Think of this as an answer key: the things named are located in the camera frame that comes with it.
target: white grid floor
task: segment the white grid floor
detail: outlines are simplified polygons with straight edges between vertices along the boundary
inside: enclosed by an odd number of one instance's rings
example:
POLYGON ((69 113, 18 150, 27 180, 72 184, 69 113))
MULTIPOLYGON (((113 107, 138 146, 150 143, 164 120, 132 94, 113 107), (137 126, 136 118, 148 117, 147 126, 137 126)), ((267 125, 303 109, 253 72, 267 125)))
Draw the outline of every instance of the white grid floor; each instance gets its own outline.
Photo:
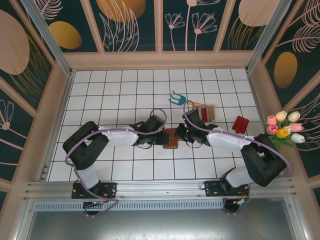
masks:
MULTIPOLYGON (((64 163, 62 145, 88 121, 125 127, 146 121, 152 108, 162 108, 168 117, 166 128, 183 123, 182 106, 169 102, 172 91, 188 100, 214 105, 215 124, 225 130, 234 132, 237 116, 243 116, 250 121, 247 135, 263 132, 244 69, 77 71, 47 181, 76 180, 64 163)), ((161 112, 155 114, 163 117, 161 112)), ((162 146, 106 147, 94 163, 102 181, 219 178, 230 168, 243 165, 241 156, 224 149, 205 145, 190 148, 182 141, 173 150, 162 146)))

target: tulip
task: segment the tulip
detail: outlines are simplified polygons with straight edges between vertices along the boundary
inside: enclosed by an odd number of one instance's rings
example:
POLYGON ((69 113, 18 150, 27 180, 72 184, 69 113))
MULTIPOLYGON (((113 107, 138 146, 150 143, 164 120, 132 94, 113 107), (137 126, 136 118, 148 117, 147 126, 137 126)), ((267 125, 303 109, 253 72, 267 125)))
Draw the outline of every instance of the tulip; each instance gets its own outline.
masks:
POLYGON ((277 125, 276 117, 273 116, 273 115, 268 116, 267 119, 266 119, 266 124, 268 124, 268 125, 277 125))
POLYGON ((283 129, 288 131, 287 136, 289 136, 291 134, 291 131, 292 131, 291 126, 284 126, 283 129))
POLYGON ((278 122, 282 122, 283 120, 286 119, 288 113, 285 112, 285 111, 281 111, 281 112, 278 112, 276 115, 275 115, 275 119, 278 121, 278 122))
POLYGON ((293 133, 300 132, 304 129, 302 123, 290 123, 289 125, 291 126, 291 130, 293 133))
POLYGON ((294 111, 294 112, 290 113, 288 116, 288 120, 293 123, 298 121, 299 118, 300 118, 300 113, 298 111, 294 111))
POLYGON ((275 135, 278 131, 278 126, 277 125, 269 125, 266 127, 266 132, 270 135, 275 135))
POLYGON ((291 141, 294 142, 295 144, 303 144, 306 140, 304 136, 298 133, 294 133, 291 136, 291 141))
POLYGON ((288 136, 288 130, 280 128, 278 131, 276 131, 276 136, 280 139, 284 139, 286 136, 288 136))

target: flower bouquet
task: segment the flower bouquet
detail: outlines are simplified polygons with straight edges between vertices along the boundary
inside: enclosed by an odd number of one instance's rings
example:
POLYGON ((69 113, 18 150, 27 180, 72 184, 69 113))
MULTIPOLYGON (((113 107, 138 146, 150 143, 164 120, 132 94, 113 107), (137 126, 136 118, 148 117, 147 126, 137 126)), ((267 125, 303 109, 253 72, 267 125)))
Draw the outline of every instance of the flower bouquet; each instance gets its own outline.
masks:
POLYGON ((281 151, 281 144, 294 147, 288 140, 291 139, 295 144, 305 142, 304 136, 298 134, 304 129, 302 123, 296 123, 300 118, 300 113, 294 111, 278 112, 276 115, 268 116, 266 119, 264 134, 267 135, 278 151, 281 151))

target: pink plant illustration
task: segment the pink plant illustration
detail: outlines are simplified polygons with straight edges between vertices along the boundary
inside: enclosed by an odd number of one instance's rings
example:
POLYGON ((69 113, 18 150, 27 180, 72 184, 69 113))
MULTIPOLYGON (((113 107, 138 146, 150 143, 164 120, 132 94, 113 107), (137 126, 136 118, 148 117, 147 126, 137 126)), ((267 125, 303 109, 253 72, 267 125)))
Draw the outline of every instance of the pink plant illustration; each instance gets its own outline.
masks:
POLYGON ((185 26, 185 50, 188 51, 188 25, 191 7, 205 6, 219 3, 220 0, 186 0, 188 4, 188 12, 186 15, 186 26, 185 26))
MULTIPOLYGON (((18 136, 26 139, 27 138, 26 136, 23 136, 22 134, 14 131, 10 128, 10 122, 11 122, 11 119, 14 114, 14 109, 15 109, 15 105, 11 101, 8 101, 7 105, 6 105, 6 103, 3 99, 0 100, 0 130, 3 130, 3 131, 9 130, 9 131, 13 132, 14 134, 17 134, 18 136)), ((9 145, 10 147, 19 149, 21 151, 23 150, 23 147, 15 145, 15 144, 8 142, 2 138, 0 138, 0 142, 4 143, 6 145, 9 145)), ((13 166, 17 165, 17 163, 6 163, 6 162, 0 162, 0 164, 13 165, 13 166)))
POLYGON ((214 18, 214 13, 207 14, 204 13, 199 18, 199 13, 192 14, 192 25, 195 33, 195 41, 194 41, 194 50, 197 51, 197 38, 199 34, 211 33, 217 30, 217 25, 214 25, 216 22, 214 18))
POLYGON ((171 42, 172 42, 172 47, 173 47, 173 51, 176 51, 175 49, 175 44, 174 44, 174 38, 172 35, 172 29, 177 29, 177 28, 181 28, 185 26, 185 22, 183 21, 183 18, 181 16, 181 13, 179 14, 171 14, 168 13, 165 15, 165 20, 166 23, 168 24, 169 28, 170 28, 170 34, 171 34, 171 42))

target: pink tulip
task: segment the pink tulip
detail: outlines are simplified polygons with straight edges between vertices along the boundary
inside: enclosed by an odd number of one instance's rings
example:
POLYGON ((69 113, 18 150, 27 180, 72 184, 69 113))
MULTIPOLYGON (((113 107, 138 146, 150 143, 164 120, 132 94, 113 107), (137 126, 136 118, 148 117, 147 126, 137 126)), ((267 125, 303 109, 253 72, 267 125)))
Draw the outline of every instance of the pink tulip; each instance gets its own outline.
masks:
POLYGON ((278 131, 277 125, 269 125, 266 127, 266 132, 270 135, 275 135, 278 131))
POLYGON ((304 127, 302 126, 302 123, 290 123, 289 125, 291 126, 291 131, 293 133, 300 132, 304 129, 304 127))
POLYGON ((273 115, 268 116, 268 118, 266 119, 266 124, 268 124, 268 125, 277 125, 276 117, 273 116, 273 115))

